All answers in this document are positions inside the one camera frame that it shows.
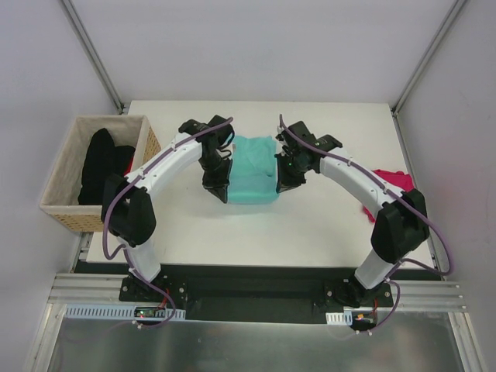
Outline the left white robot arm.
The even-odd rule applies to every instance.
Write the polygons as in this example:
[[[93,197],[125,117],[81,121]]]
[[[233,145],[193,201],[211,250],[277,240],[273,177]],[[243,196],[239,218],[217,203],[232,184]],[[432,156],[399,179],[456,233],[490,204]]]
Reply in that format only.
[[[157,227],[154,200],[176,176],[199,163],[202,187],[223,203],[228,201],[233,160],[228,146],[234,139],[233,118],[215,115],[209,122],[182,123],[171,142],[144,165],[126,176],[110,175],[103,191],[102,251],[106,260],[123,252],[137,292],[146,301],[158,300],[164,283],[157,278],[160,261],[153,247]]]

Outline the teal t-shirt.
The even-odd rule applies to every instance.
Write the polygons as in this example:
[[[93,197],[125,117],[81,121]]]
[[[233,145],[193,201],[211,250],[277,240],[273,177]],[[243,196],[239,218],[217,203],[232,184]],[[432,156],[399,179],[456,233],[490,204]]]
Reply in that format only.
[[[278,198],[277,144],[271,136],[236,136],[232,143],[228,203],[265,205]]]

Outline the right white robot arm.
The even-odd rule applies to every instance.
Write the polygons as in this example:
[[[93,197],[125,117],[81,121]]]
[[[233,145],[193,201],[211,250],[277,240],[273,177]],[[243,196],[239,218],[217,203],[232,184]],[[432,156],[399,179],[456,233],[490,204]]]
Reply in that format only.
[[[277,193],[300,187],[306,173],[314,171],[344,188],[373,216],[370,253],[348,281],[332,290],[341,305],[369,304],[401,259],[430,235],[423,194],[386,181],[357,163],[335,137],[316,137],[302,121],[290,126],[280,123],[276,139],[282,145],[275,156]]]

